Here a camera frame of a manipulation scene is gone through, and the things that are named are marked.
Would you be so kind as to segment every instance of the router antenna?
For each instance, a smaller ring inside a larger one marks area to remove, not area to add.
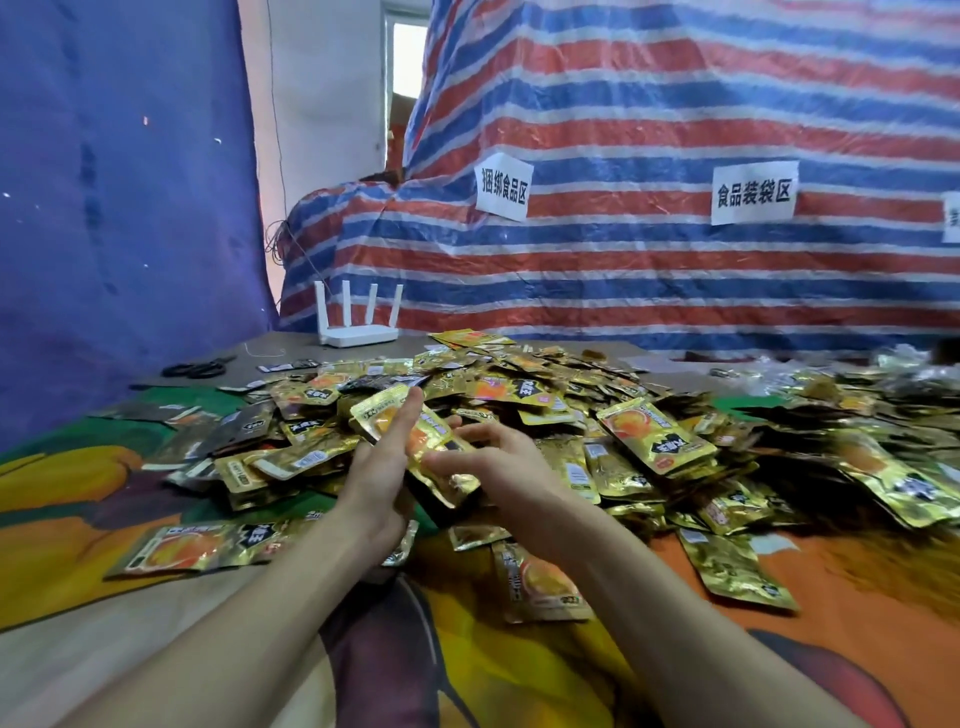
[[[313,289],[317,293],[317,331],[320,335],[326,336],[326,330],[330,323],[326,319],[326,291],[322,280],[313,281]]]
[[[344,279],[344,328],[353,326],[353,301],[350,298],[350,281]]]
[[[370,287],[370,295],[367,297],[367,314],[363,317],[363,323],[367,326],[373,323],[373,307],[376,306],[376,283]]]
[[[403,298],[403,283],[398,283],[394,292],[394,306],[390,309],[390,328],[396,328],[396,317],[400,315],[401,298]]]

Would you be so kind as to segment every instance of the white paper sign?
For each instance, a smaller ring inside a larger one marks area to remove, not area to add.
[[[789,220],[797,206],[800,163],[760,161],[713,168],[710,224]]]
[[[503,152],[490,155],[476,167],[477,209],[511,220],[527,219],[534,165]]]
[[[944,193],[944,242],[960,243],[960,192]]]

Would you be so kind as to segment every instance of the red white and blue striped tarp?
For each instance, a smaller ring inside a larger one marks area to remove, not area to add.
[[[318,272],[399,326],[676,354],[863,353],[960,330],[960,3],[435,0],[408,181],[304,198],[281,323]],[[535,166],[526,222],[474,165]],[[800,161],[793,220],[712,227],[718,165]]]

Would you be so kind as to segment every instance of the hand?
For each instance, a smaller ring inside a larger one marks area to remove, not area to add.
[[[554,561],[559,534],[553,515],[577,513],[593,506],[575,494],[550,468],[534,441],[500,423],[480,423],[457,429],[469,442],[490,443],[473,452],[434,451],[423,465],[437,475],[469,473],[500,509],[503,525],[533,553]]]
[[[407,440],[422,408],[423,391],[413,387],[380,441],[357,446],[334,508],[370,540],[371,566],[382,562],[400,543],[413,511],[413,503],[399,496],[407,469]]]

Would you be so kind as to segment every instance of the white router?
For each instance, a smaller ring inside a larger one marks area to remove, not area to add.
[[[326,319],[326,291],[322,280],[313,281],[317,292],[317,329],[320,333],[320,343],[337,349],[347,347],[362,347],[367,344],[382,344],[385,341],[395,341],[399,336],[396,330],[396,317],[400,313],[400,299],[403,297],[403,284],[399,283],[394,293],[394,306],[390,309],[390,324],[383,326],[373,322],[373,308],[376,306],[376,283],[370,287],[367,297],[367,313],[364,315],[362,327],[352,326],[352,312],[350,311],[350,281],[344,281],[344,324],[341,327],[331,328]]]

